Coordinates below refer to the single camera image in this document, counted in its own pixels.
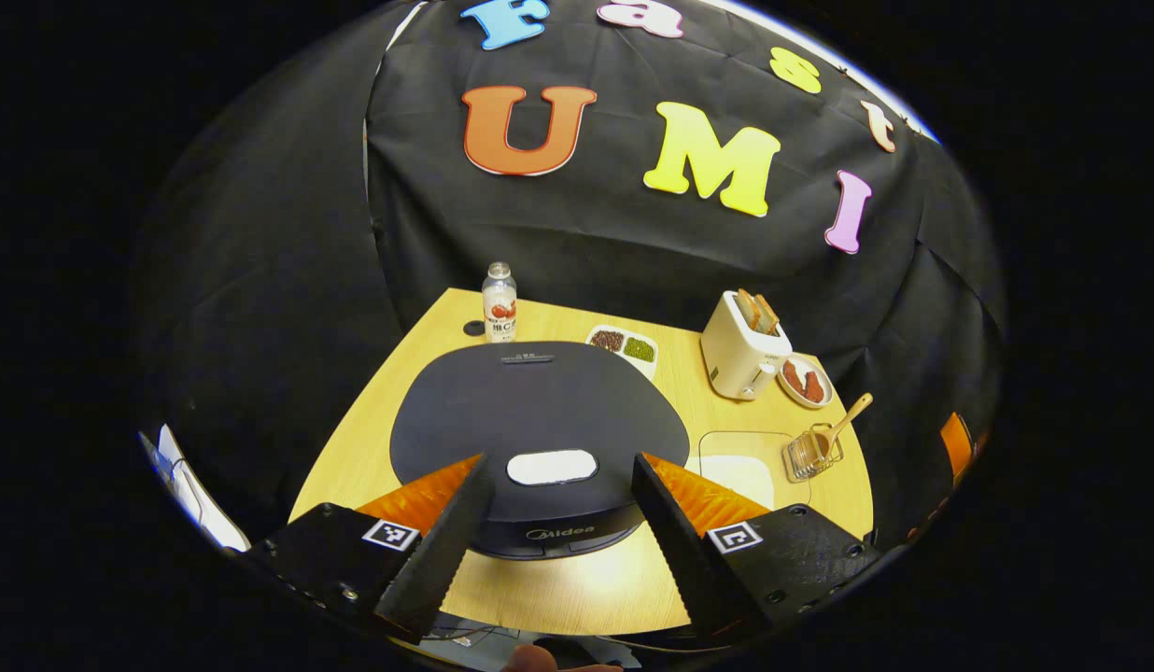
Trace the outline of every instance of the pink letter i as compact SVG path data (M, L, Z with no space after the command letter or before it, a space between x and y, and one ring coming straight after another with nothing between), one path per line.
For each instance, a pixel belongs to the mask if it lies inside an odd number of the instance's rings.
M825 241L853 255L859 252L859 218L863 216L863 201L872 195L872 188L845 170L839 171L839 182L842 184L839 214L833 217L833 226L825 232Z

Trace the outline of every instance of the white button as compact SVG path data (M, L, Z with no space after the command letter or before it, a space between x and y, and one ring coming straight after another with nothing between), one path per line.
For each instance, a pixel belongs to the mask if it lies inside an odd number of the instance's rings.
M598 461L585 450L552 450L515 455L507 476L518 485L554 485L582 480L598 471Z

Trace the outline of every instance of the table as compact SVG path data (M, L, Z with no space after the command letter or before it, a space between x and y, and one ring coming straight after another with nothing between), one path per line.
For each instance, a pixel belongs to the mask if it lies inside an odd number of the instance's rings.
M653 383L684 421L689 434L685 466L694 471L702 472L703 450L724 451L722 439L735 439L727 451L758 455L778 465L780 458L774 453L787 435L799 435L816 421L838 421L846 416L838 395L827 408L808 409L789 400L778 382L752 402L718 396L710 387L697 331L523 299L517 306L518 342L583 342L597 323L654 339L659 349ZM389 455L390 428L398 405L415 375L434 358L485 342L485 336L462 331L462 326L474 319L481 319L480 293L445 290L441 294L342 418L312 468L291 520L325 501L357 508L402 485ZM847 532L862 537L872 528L868 468L854 430L842 430L840 442L845 458L808 485L789 484L782 470L773 468L770 496L774 507L808 502ZM714 470L721 471L719 466ZM747 470L726 471L740 477ZM706 476L713 476L711 470ZM722 484L743 494L755 490L754 484ZM642 633L689 622L676 583L646 522L619 544L574 558L511 561L471 550L441 610L504 628L556 635Z

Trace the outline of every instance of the plastic bottle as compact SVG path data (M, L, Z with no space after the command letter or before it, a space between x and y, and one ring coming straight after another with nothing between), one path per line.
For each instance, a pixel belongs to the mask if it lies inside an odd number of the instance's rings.
M504 262L490 264L487 281L481 284L481 303L485 322L487 322L487 341L492 343L509 343L515 339L515 315L517 312L515 297L518 286L510 276L510 266Z

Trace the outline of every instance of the foam letter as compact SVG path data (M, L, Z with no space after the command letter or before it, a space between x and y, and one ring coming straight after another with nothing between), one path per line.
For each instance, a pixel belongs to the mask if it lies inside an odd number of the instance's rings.
M612 24L640 27L661 37L681 37L681 13L653 0L610 0L614 5L598 8L598 16Z
M495 174L544 174L565 165L574 156L580 115L598 94L579 85L550 85L541 97L552 103L548 137L525 152L507 143L510 110L526 98L517 85L484 85L467 90L462 100L470 106L465 124L465 155L473 165Z
M688 158L697 195L709 199L721 186L727 174L730 186L722 188L719 199L727 208L763 217L769 214L764 191L769 187L772 156L779 152L780 141L759 128L742 128L722 148L710 126L705 112L681 103L661 103L655 111L667 119L664 144L659 150L655 169L645 172L644 184L661 192L684 194L689 180L684 178Z
M892 122L884 119L884 110L867 100L860 100L859 103L868 111L868 127L872 129L872 137L876 139L876 144L884 148L885 152L897 152L897 145L892 144L892 141L887 136L887 132L892 130Z
M802 59L789 50L781 50L780 46L772 47L772 59L769 66L782 81L789 82L795 88L807 90L809 94L818 94L822 90L822 82L817 81L816 65Z
M478 18L481 29L487 31L487 38L481 43L482 50L496 50L544 32L542 25L523 21L523 17L547 17L548 6L544 0L523 0L518 7L512 7L512 3L514 0L490 0L462 13L463 17Z
M825 242L853 255L859 252L859 218L863 216L863 201L872 195L872 188L845 170L839 171L839 182L842 184L839 214L833 217L833 226L825 232Z

